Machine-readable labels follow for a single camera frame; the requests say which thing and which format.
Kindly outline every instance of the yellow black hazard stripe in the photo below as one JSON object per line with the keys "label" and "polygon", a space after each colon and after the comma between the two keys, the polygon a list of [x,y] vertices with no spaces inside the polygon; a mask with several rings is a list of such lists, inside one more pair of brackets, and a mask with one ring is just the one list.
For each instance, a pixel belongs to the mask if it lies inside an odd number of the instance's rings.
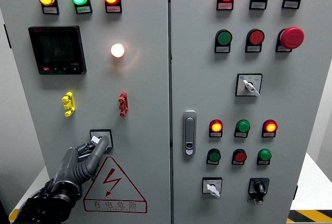
{"label": "yellow black hazard stripe", "polygon": [[332,223],[332,210],[291,210],[289,222],[326,222]]}

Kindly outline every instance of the white indicator light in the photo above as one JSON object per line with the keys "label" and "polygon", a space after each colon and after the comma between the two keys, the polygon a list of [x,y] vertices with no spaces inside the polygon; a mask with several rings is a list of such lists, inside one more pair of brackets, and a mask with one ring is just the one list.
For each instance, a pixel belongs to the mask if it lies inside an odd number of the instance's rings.
{"label": "white indicator light", "polygon": [[110,52],[112,53],[113,56],[120,58],[123,56],[125,48],[122,44],[114,44],[111,47]]}

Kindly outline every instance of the green push button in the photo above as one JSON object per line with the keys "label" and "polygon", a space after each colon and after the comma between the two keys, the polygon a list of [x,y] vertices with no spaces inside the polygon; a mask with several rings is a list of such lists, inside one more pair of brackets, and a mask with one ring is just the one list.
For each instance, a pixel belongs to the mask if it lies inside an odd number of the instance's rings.
{"label": "green push button", "polygon": [[209,156],[209,159],[212,161],[212,162],[218,162],[220,160],[221,156],[220,154],[218,153],[212,153],[210,154]]}
{"label": "green push button", "polygon": [[218,35],[218,42],[221,45],[227,45],[232,41],[232,35],[228,31],[222,31]]}
{"label": "green push button", "polygon": [[240,120],[237,123],[237,129],[242,133],[246,133],[250,130],[250,124],[247,120]]}
{"label": "green push button", "polygon": [[269,161],[272,157],[272,154],[269,149],[263,149],[259,151],[258,157],[260,158],[260,160]]}

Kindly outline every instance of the gray metal panel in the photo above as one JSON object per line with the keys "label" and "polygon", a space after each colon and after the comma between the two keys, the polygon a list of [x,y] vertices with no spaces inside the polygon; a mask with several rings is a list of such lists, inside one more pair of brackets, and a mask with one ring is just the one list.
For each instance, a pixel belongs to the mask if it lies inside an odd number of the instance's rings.
{"label": "gray metal panel", "polygon": [[[93,14],[86,15],[77,15],[71,0],[58,0],[59,16],[43,15],[38,0],[0,1],[50,176],[66,149],[89,141],[90,129],[111,128],[114,149],[106,155],[119,163],[148,204],[147,214],[87,213],[80,200],[67,223],[169,223],[168,0],[122,0],[120,15],[106,14],[104,0],[91,0]],[[43,25],[80,26],[86,75],[38,74],[27,28]],[[126,49],[121,59],[110,54],[115,43]],[[61,102],[67,91],[73,92],[77,108],[70,118]],[[129,101],[124,118],[118,108],[122,91]]]}
{"label": "gray metal panel", "polygon": [[[298,10],[249,10],[250,0],[235,0],[234,10],[216,12],[216,0],[171,0],[174,223],[285,223],[331,61],[332,0],[302,0]],[[303,44],[292,53],[275,53],[280,30],[298,26]],[[261,53],[245,53],[249,30],[264,31]],[[214,54],[217,31],[233,35],[229,54]],[[262,73],[261,96],[235,97],[237,73]],[[196,153],[182,152],[182,115],[197,113]],[[220,119],[223,137],[209,138],[209,123]],[[237,121],[247,119],[247,139],[234,138]],[[276,138],[262,139],[262,124],[278,123]],[[206,165],[209,149],[218,148],[218,166]],[[243,148],[244,166],[231,165]],[[272,152],[269,166],[257,166],[259,150]],[[202,194],[202,177],[222,177],[220,199]],[[251,177],[268,177],[263,205],[247,202]]]}

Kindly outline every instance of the lightning bolt symbol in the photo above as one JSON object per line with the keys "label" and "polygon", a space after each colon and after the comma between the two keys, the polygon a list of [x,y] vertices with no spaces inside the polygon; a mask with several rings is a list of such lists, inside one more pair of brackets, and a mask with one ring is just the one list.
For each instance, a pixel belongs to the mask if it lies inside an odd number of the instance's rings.
{"label": "lightning bolt symbol", "polygon": [[113,181],[116,182],[116,183],[113,185],[113,187],[112,187],[108,192],[106,192],[106,196],[105,196],[105,197],[107,197],[108,195],[111,194],[112,189],[114,189],[114,187],[115,187],[115,186],[120,182],[120,180],[121,180],[121,178],[117,178],[117,179],[114,179],[114,180],[109,180],[109,178],[113,175],[114,171],[115,171],[115,169],[111,169],[111,171],[110,171],[109,174],[106,176],[106,178],[105,178],[105,180],[104,180],[104,182],[103,182],[103,184],[111,183],[111,182],[113,182]]}

